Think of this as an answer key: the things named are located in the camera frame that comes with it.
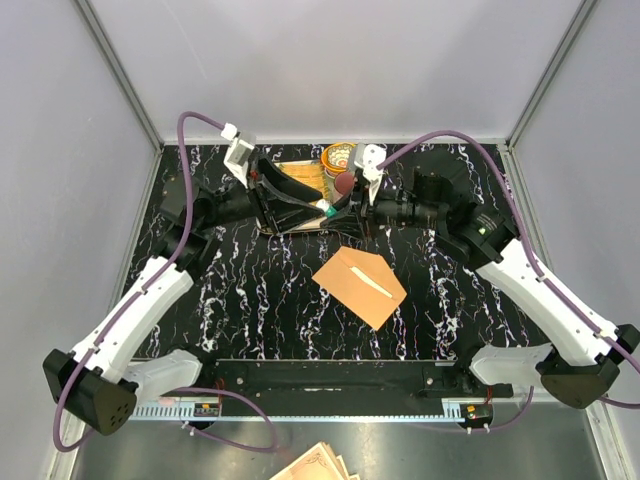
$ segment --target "white wall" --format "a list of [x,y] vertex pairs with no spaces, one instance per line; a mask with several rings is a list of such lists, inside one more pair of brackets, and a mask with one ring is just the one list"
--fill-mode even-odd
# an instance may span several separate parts
[[[636,0],[600,2],[516,153],[558,276],[640,328],[638,24]],[[611,394],[640,402],[640,377],[625,365]],[[640,413],[616,413],[640,473]]]
[[194,109],[269,141],[505,137],[580,0],[92,3],[165,140]]
[[0,477],[38,477],[42,361],[108,308],[153,152],[69,0],[0,14]]

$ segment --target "orange envelope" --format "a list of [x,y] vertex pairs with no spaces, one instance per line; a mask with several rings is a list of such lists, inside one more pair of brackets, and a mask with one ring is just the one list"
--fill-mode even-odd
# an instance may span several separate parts
[[341,247],[313,280],[376,330],[407,296],[382,256]]

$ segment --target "paper envelope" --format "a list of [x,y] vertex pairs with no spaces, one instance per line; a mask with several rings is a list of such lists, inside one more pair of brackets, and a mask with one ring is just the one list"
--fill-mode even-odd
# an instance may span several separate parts
[[378,330],[407,296],[380,255],[341,247],[313,280]]
[[345,480],[328,445],[317,443],[271,480]]

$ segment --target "black joint housing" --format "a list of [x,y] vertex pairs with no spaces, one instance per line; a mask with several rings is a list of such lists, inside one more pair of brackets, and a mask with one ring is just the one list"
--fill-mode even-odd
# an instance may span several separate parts
[[[153,255],[171,257],[180,243],[183,231],[183,227],[178,224],[172,225],[158,240],[152,251]],[[186,271],[193,279],[199,278],[211,265],[220,244],[221,242],[211,235],[205,237],[192,231],[176,259],[176,268],[180,272]]]
[[602,397],[620,374],[618,365],[608,356],[600,356],[596,365],[574,367],[557,352],[536,365],[542,385],[565,405],[584,409]]
[[[620,325],[616,331],[616,335],[618,336],[618,345],[629,353],[633,353],[638,347],[638,344],[640,344],[640,332],[633,325]],[[611,349],[607,356],[616,365],[620,365],[624,360],[624,357],[614,349]]]
[[[42,367],[56,403],[77,365],[71,356],[60,350],[52,350],[45,358]],[[137,384],[125,381],[116,385],[98,373],[83,368],[64,408],[102,435],[110,435],[133,414],[137,401],[134,391],[137,387]]]
[[467,268],[477,270],[491,262],[501,262],[500,252],[517,236],[517,228],[510,217],[493,206],[476,207],[468,222],[452,232],[471,248]]

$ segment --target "black table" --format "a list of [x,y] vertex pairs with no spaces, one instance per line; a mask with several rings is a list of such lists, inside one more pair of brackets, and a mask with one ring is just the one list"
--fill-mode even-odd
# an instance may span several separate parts
[[[399,145],[386,145],[389,152]],[[495,145],[486,146],[501,164]],[[322,145],[260,145],[276,161],[319,158]],[[225,146],[192,146],[192,173],[211,189],[234,181]],[[385,187],[411,181],[413,167],[439,159],[464,162],[479,202],[506,208],[481,157],[468,145],[423,145],[388,169]],[[166,147],[127,279],[130,286],[167,222],[158,206],[164,182],[178,171],[177,147]],[[460,344],[528,346],[542,332],[503,293],[434,247],[433,232],[386,228],[372,241],[337,233],[265,236],[255,221],[216,229],[222,241],[203,278],[155,327],[138,357],[196,344],[223,358],[453,359]],[[381,254],[407,291],[400,308],[374,331],[311,280],[341,245]]]

